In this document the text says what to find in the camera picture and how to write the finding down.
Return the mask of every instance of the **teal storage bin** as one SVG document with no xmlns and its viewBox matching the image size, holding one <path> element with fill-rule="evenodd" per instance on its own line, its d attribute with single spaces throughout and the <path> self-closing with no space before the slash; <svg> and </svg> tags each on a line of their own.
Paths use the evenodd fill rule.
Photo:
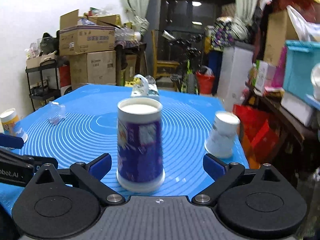
<svg viewBox="0 0 320 240">
<path fill-rule="evenodd" d="M 288 47 L 283 89 L 304 101 L 313 95 L 311 71 L 320 63 L 320 42 L 286 41 Z"/>
</svg>

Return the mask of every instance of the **gray ribbed plate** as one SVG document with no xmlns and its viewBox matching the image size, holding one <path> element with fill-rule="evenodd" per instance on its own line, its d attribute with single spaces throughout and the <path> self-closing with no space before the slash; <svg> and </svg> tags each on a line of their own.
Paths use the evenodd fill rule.
<svg viewBox="0 0 320 240">
<path fill-rule="evenodd" d="M 243 240 L 219 223 L 209 207 L 186 197 L 132 196 L 106 208 L 99 221 L 69 240 Z"/>
</svg>

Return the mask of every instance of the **red bucket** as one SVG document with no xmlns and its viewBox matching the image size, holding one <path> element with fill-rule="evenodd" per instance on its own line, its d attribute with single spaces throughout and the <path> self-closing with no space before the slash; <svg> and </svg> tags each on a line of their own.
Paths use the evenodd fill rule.
<svg viewBox="0 0 320 240">
<path fill-rule="evenodd" d="M 200 93 L 201 94 L 211 94 L 212 93 L 212 87 L 214 82 L 214 76 L 206 76 L 202 75 L 201 73 L 196 73 L 199 87 L 200 87 Z"/>
</svg>

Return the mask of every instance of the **chair seat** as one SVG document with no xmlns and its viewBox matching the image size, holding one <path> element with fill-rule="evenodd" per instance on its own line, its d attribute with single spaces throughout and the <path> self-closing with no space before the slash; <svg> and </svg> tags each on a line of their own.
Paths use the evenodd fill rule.
<svg viewBox="0 0 320 240">
<path fill-rule="evenodd" d="M 177 61 L 158 60 L 157 67 L 177 67 L 180 63 Z"/>
</svg>

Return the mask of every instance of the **purple cup label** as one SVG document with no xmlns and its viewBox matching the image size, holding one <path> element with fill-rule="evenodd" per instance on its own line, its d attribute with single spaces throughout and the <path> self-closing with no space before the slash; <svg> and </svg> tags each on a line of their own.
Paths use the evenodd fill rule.
<svg viewBox="0 0 320 240">
<path fill-rule="evenodd" d="M 161 122 L 147 124 L 118 119 L 118 172 L 132 182 L 149 182 L 163 170 Z"/>
</svg>

